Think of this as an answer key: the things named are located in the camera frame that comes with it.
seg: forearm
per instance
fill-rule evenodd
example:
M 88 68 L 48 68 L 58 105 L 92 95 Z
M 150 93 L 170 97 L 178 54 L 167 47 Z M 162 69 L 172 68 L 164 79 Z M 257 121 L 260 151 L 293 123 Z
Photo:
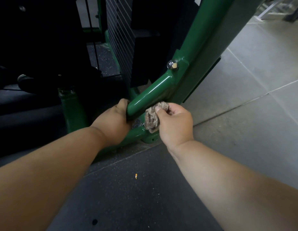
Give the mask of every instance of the forearm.
M 84 128 L 1 167 L 0 230 L 45 230 L 103 147 Z
M 196 141 L 180 146 L 173 155 L 224 230 L 298 229 L 298 190 Z

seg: bolt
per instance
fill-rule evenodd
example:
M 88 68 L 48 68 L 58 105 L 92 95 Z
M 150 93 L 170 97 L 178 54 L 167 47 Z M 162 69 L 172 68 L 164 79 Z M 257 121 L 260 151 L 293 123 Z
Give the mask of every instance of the bolt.
M 167 62 L 167 68 L 171 70 L 177 70 L 179 67 L 177 60 L 170 60 Z
M 22 6 L 22 5 L 19 6 L 19 9 L 20 9 L 20 11 L 22 11 L 22 12 L 25 12 L 25 11 L 26 11 L 26 8 L 25 8 L 24 6 Z

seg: small hole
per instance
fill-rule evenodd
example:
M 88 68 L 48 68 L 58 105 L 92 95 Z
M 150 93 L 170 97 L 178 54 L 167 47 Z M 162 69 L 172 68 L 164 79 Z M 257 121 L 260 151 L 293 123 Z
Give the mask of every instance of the small hole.
M 92 220 L 92 225 L 96 225 L 98 223 L 98 220 L 97 219 L 93 219 Z

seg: left hand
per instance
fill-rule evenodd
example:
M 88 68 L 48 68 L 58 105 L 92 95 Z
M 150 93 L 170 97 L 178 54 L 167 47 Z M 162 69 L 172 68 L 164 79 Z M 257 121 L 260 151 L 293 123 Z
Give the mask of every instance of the left hand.
M 121 99 L 117 105 L 98 116 L 91 125 L 105 136 L 106 147 L 121 143 L 131 129 L 126 117 L 127 106 L 128 100 Z

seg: brown rag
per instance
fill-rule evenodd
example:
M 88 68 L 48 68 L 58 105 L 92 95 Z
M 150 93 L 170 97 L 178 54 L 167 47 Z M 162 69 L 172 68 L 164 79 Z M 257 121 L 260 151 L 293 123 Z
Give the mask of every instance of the brown rag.
M 160 120 L 159 120 L 158 115 L 155 112 L 155 107 L 157 107 L 157 106 L 161 107 L 166 112 L 169 112 L 169 104 L 164 101 L 161 101 L 161 102 L 155 104 L 154 106 L 146 109 L 145 128 L 146 128 L 146 130 L 149 130 L 150 133 L 154 133 L 159 130 Z

